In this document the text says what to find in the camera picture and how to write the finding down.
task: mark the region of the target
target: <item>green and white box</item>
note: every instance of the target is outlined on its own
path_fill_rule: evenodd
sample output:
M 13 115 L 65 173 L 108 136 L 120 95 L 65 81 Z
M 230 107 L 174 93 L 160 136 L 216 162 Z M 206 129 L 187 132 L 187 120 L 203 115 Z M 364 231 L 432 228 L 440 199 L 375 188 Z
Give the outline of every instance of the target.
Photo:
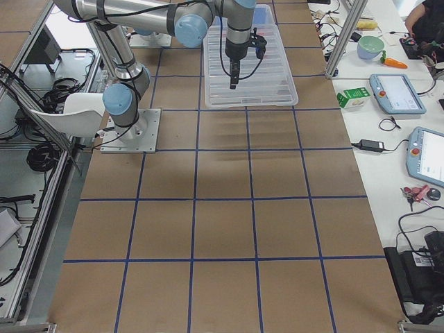
M 344 90 L 339 92 L 336 97 L 338 98 L 339 106 L 345 109 L 364 105 L 370 98 L 370 93 L 366 88 L 362 87 Z

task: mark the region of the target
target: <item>blue joint cap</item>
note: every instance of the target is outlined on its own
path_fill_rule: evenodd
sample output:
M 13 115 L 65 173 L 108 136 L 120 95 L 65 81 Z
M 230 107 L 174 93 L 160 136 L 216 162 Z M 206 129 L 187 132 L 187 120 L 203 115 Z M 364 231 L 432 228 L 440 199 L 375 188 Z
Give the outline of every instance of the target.
M 102 100 L 110 114 L 120 116 L 130 108 L 133 101 L 133 92 L 125 85 L 116 83 L 103 92 Z
M 207 31 L 207 22 L 194 14 L 182 16 L 174 26 L 174 35 L 186 47 L 197 47 L 202 44 Z
M 255 9 L 256 8 L 256 0 L 234 0 L 238 5 L 247 8 L 247 9 Z
M 135 30 L 136 30 L 136 33 L 138 33 L 141 36 L 149 36 L 154 32 L 151 30 L 139 30 L 139 29 L 135 29 Z

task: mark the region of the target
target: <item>carrot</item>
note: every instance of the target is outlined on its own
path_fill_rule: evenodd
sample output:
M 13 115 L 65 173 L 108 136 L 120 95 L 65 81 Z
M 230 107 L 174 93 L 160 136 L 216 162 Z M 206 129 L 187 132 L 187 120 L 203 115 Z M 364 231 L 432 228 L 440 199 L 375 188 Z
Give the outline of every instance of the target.
M 401 69 L 406 69 L 407 68 L 407 65 L 404 64 L 403 62 L 400 62 L 400 61 L 395 60 L 393 58 L 386 58 L 386 52 L 385 51 L 382 51 L 381 62 L 384 65 L 390 66 L 390 67 L 396 67 L 396 68 L 401 68 Z

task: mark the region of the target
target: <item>green bowl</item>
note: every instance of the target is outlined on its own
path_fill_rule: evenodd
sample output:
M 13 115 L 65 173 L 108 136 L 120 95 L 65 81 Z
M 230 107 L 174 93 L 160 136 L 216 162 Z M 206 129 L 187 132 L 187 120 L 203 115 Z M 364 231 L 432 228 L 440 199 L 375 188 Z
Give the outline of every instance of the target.
M 372 59 L 384 50 L 384 42 L 378 37 L 363 36 L 358 41 L 358 56 L 362 59 Z

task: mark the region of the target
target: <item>metal base plate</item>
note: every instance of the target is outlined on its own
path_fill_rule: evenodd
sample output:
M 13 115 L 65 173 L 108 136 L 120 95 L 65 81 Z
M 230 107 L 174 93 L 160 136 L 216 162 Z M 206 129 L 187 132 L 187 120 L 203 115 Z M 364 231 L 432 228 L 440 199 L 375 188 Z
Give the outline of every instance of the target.
M 134 48 L 160 49 L 171 46 L 171 36 L 164 33 L 151 35 L 148 40 L 144 40 L 140 35 L 132 35 L 130 46 Z
M 139 112 L 140 116 L 145 118 L 148 123 L 148 128 L 146 129 L 145 135 L 137 140 L 137 144 L 134 146 L 128 146 L 125 142 L 117 139 L 109 144 L 101 146 L 100 150 L 102 153 L 155 153 L 161 109 L 139 110 Z M 111 117 L 108 120 L 107 126 L 114 126 Z M 115 131 L 105 132 L 103 142 L 111 141 L 115 139 L 116 136 L 117 134 Z

